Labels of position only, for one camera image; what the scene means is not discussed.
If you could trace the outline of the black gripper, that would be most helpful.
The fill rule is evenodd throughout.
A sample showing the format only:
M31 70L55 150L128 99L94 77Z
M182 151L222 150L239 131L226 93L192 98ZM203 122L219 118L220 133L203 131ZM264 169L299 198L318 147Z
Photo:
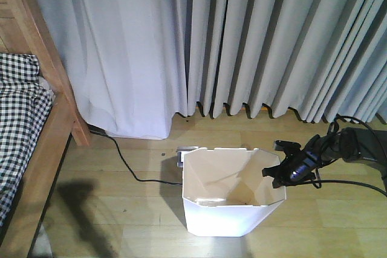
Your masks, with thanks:
M284 179L281 176L282 166L265 167L262 169L263 177L272 177L274 189L286 184L298 184L308 179L312 179L314 169L326 166L330 161L325 153L327 150L328 137L315 135L303 149L301 145L288 142L284 147Z

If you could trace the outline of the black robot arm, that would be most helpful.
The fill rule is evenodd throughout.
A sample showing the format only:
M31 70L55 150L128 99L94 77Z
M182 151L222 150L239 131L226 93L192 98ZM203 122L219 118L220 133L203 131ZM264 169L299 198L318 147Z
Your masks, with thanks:
M262 170L273 178L273 188L295 186L307 182L320 184L317 170L338 159L347 163L362 163L377 169L386 185L386 132L346 127L325 136L313 136L301 147L299 143L276 140L274 148L285 153L277 166Z

